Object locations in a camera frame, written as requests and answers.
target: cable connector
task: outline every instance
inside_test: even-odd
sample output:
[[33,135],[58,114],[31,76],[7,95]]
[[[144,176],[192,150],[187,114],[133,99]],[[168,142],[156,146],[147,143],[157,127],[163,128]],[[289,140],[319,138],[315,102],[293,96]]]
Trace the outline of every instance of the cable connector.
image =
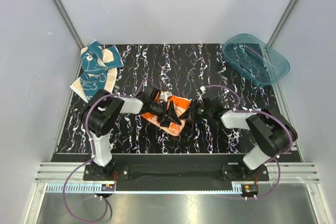
[[197,90],[197,94],[199,97],[202,96],[202,94],[205,94],[205,87],[201,86],[198,90]]
[[169,91],[167,91],[167,92],[161,92],[160,99],[162,99],[163,101],[167,102],[168,99],[170,97],[172,97],[172,96],[173,96],[172,92],[169,92]]

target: black mounting plate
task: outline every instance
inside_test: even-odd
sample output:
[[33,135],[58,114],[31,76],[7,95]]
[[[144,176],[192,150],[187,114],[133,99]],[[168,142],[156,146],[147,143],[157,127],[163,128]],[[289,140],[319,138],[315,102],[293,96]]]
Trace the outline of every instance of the black mounting plate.
[[[109,166],[108,169],[112,169],[113,172],[117,172],[118,177],[117,181],[126,181],[128,180],[128,176],[130,173],[130,166],[128,164],[120,164]],[[85,166],[83,180],[89,181],[107,181],[107,180],[114,180],[113,174],[106,178],[103,174],[97,172],[91,164]]]
[[[222,165],[238,164],[244,158],[244,153],[230,153],[230,154],[118,154],[113,153],[113,161],[115,166],[129,166],[128,180],[119,181],[117,191],[187,191],[191,190],[230,190],[232,188],[231,182],[223,183]],[[89,154],[71,154],[71,153],[57,153],[54,154],[52,162],[85,162],[89,159]],[[281,162],[300,162],[300,155],[298,151],[292,151],[291,154],[280,155],[278,161]],[[195,176],[189,174],[181,174],[181,177],[172,178],[170,174],[165,174],[157,179],[155,176],[142,176],[142,179],[132,179],[134,175],[150,175],[159,171],[162,173],[166,170],[167,164],[179,164],[184,166],[186,164],[194,164],[200,167]],[[209,173],[217,172],[218,175],[209,176]]]
[[240,175],[235,175],[235,166],[237,165],[238,163],[222,165],[224,181],[226,182],[231,182],[231,181],[254,182],[256,180],[256,175],[258,175],[258,181],[269,181],[269,176],[268,176],[267,168],[265,165],[261,165],[258,169],[253,171],[253,173],[251,173],[246,178],[242,178]]

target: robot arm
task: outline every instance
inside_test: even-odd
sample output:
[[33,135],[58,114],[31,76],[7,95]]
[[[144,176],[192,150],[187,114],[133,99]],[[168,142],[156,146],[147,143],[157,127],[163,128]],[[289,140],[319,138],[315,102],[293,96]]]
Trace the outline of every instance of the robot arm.
[[[190,107],[177,117],[173,104],[168,106],[167,98],[170,92],[162,93],[158,89],[145,87],[136,98],[113,97],[103,100],[92,111],[88,120],[89,130],[92,133],[94,142],[92,148],[97,154],[94,163],[100,170],[103,170],[111,163],[112,154],[109,148],[109,132],[111,131],[120,113],[143,114],[150,112],[157,116],[160,126],[174,122],[181,125],[180,120],[187,120],[197,123],[207,119],[210,125],[219,127],[224,125],[228,129],[239,128],[250,130],[255,137],[257,145],[247,153],[240,163],[242,177],[256,170],[260,165],[270,158],[282,153],[289,145],[288,136],[283,128],[259,113],[237,113],[225,109],[217,95],[205,94],[204,89],[200,89],[199,99],[192,100]],[[88,111],[95,102],[109,94],[105,90],[99,90],[84,108],[81,120],[85,122]],[[276,117],[290,132],[293,141],[297,139],[297,132],[280,114],[276,107],[262,109],[262,111]]]
[[[81,114],[81,121],[85,123],[89,110],[102,97],[110,93],[104,89],[99,90],[84,107]],[[104,174],[106,166],[111,164],[112,154],[109,147],[109,132],[120,113],[156,115],[160,127],[169,127],[171,122],[181,125],[181,121],[174,110],[173,101],[168,101],[172,94],[161,92],[158,89],[145,87],[136,98],[110,97],[102,100],[93,108],[88,118],[88,128],[92,134],[91,146],[96,153],[94,165],[96,169]]]
[[[270,106],[261,111],[277,118],[289,131],[293,141],[298,138],[296,130],[280,114],[278,108]],[[221,116],[224,127],[250,130],[257,145],[243,158],[248,170],[255,170],[269,159],[281,154],[289,145],[284,129],[275,121],[258,113],[236,113],[228,111]]]

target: cloth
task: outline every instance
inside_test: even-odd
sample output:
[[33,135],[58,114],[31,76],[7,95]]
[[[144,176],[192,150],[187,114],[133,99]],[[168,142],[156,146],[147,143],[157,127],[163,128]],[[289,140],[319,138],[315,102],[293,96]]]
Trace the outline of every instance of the cloth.
[[100,89],[112,92],[117,68],[123,67],[120,54],[115,46],[102,50],[97,41],[81,50],[81,67],[84,71],[70,87],[85,102]]
[[[177,116],[182,115],[189,108],[191,104],[191,102],[188,99],[177,97],[175,95],[170,97],[168,101],[174,102],[174,108]],[[164,131],[167,131],[169,134],[173,136],[178,136],[185,125],[185,120],[181,120],[182,125],[178,125],[176,123],[170,123],[169,127],[161,127],[160,123],[157,121],[158,117],[156,115],[153,115],[151,113],[144,113],[141,116],[145,118],[147,121],[155,124],[157,127],[163,129]]]

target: metal floor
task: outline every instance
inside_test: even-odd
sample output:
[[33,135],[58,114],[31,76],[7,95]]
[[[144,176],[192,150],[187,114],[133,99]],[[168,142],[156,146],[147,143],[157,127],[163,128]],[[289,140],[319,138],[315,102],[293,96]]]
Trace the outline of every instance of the metal floor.
[[[260,195],[270,185],[260,185]],[[67,194],[69,207],[75,206],[89,194]],[[317,223],[308,191],[303,184],[282,184],[265,199],[232,200],[221,195],[149,195],[115,194],[108,198],[113,209],[100,223]],[[73,209],[80,218],[94,220],[101,216],[104,203],[91,199]],[[61,194],[47,193],[37,223],[81,223],[63,214],[65,208]]]

